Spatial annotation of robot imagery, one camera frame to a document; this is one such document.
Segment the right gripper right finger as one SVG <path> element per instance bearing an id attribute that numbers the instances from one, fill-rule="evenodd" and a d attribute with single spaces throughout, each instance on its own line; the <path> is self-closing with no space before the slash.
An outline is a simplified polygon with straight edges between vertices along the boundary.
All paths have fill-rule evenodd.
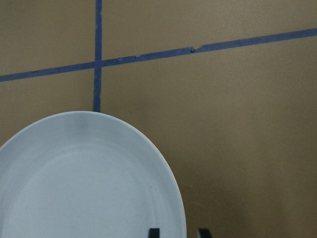
<path id="1" fill-rule="evenodd" d="M 212 238 L 212 235 L 209 229 L 199 228 L 197 238 Z"/>

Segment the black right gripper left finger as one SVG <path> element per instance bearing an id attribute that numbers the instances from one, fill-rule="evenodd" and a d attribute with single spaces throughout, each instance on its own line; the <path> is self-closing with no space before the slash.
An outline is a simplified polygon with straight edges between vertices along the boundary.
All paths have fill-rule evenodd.
<path id="1" fill-rule="evenodd" d="M 150 228 L 148 232 L 148 238 L 160 238 L 160 229 Z"/>

